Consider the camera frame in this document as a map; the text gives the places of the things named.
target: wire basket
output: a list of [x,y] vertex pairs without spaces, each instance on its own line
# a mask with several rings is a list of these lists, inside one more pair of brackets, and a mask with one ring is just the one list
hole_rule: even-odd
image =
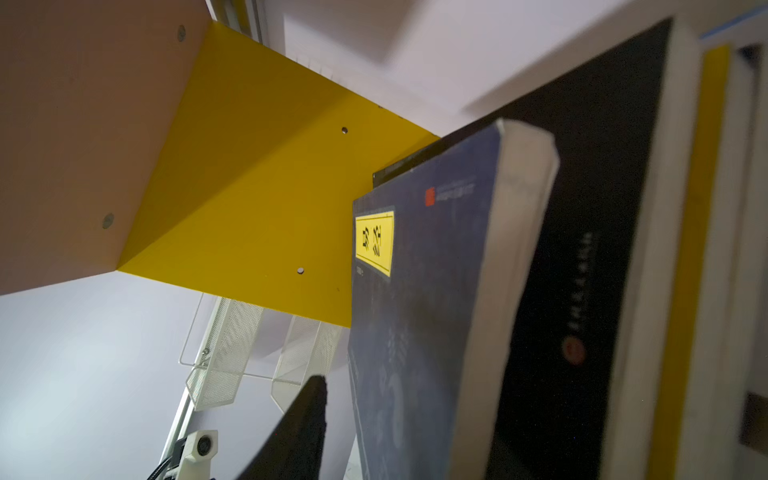
[[187,377],[196,412],[235,401],[264,308],[222,298]]
[[285,412],[313,375],[326,376],[342,327],[294,315],[272,378],[272,400]]

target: brown panel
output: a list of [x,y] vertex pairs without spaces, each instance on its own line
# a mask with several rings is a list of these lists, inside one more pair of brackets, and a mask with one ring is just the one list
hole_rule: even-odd
[[0,294],[115,269],[209,21],[204,0],[2,2]]

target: black book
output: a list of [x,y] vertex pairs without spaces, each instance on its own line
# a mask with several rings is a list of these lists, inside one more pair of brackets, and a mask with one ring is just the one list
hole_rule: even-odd
[[379,188],[499,117],[554,135],[495,423],[521,475],[644,478],[699,69],[668,19],[374,174]]

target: red square logo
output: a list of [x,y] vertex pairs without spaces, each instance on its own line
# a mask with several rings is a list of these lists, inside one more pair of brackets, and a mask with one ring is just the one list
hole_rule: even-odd
[[431,207],[435,204],[435,188],[428,188],[426,193],[424,194],[424,204],[427,207]]

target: red circular logo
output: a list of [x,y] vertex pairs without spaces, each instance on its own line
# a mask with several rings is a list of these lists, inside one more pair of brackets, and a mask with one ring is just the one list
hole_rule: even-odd
[[563,357],[571,365],[581,365],[587,356],[587,349],[584,348],[584,342],[579,338],[569,335],[563,339]]

